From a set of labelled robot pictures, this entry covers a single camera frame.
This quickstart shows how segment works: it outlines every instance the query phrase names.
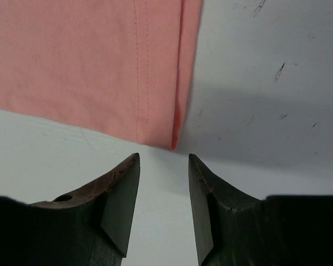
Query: pink cloth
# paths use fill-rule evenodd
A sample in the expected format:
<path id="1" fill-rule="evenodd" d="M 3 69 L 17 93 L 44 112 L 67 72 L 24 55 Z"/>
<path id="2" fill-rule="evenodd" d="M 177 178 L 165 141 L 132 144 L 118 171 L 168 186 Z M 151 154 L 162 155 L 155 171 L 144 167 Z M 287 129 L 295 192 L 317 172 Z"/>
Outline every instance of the pink cloth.
<path id="1" fill-rule="evenodd" d="M 201 0 L 0 0 L 0 108 L 175 149 Z"/>

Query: white surface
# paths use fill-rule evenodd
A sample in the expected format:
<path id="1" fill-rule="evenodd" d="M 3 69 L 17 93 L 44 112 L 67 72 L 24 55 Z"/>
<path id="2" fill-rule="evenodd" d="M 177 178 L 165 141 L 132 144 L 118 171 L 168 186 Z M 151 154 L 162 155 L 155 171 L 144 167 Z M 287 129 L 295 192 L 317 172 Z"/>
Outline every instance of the white surface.
<path id="1" fill-rule="evenodd" d="M 139 152 L 123 265 L 192 266 L 188 153 L 257 198 L 333 194 L 333 0 L 260 3 L 205 0 L 178 152 L 0 111 L 0 195 L 52 200 Z"/>

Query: pink fabric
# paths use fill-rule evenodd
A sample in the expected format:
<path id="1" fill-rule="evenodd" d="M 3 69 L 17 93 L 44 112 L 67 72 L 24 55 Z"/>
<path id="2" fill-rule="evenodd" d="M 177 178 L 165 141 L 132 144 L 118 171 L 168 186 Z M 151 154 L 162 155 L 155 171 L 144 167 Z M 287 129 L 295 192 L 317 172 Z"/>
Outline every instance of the pink fabric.
<path id="1" fill-rule="evenodd" d="M 175 149 L 201 0 L 0 0 L 0 108 Z"/>

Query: screw hole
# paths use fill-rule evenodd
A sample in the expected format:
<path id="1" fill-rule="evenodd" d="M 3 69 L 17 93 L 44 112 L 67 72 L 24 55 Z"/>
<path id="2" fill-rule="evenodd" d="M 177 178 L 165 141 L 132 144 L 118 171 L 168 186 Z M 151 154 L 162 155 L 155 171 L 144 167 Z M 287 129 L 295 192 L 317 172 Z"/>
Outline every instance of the screw hole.
<path id="1" fill-rule="evenodd" d="M 60 201 L 69 201 L 71 200 L 73 197 L 71 195 L 61 195 L 58 198 L 56 198 L 54 201 L 55 202 L 60 202 Z"/>

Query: stitching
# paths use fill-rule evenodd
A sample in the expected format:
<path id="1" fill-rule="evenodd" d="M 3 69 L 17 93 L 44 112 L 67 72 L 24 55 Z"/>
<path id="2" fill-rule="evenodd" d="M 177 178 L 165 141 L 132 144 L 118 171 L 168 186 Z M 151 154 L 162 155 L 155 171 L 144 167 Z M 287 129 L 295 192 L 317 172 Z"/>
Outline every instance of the stitching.
<path id="1" fill-rule="evenodd" d="M 138 41 L 137 41 L 137 12 L 136 12 L 136 3 L 135 0 L 134 2 L 134 25 L 135 25 L 135 47 L 136 47 L 136 51 L 137 51 L 137 63 L 136 63 L 136 70 L 137 70 L 137 104 L 138 104 L 138 111 L 137 111 L 137 122 L 136 122 L 136 126 L 135 126 L 135 134 L 136 134 L 136 142 L 138 142 L 138 123 L 139 123 L 139 76 L 138 76 L 138 62 L 139 62 L 139 52 L 138 52 Z"/>
<path id="2" fill-rule="evenodd" d="M 147 141 L 147 128 L 149 119 L 149 28 L 148 28 L 148 0 L 145 1 L 145 20 L 147 23 L 147 120 L 145 125 L 145 141 Z"/>

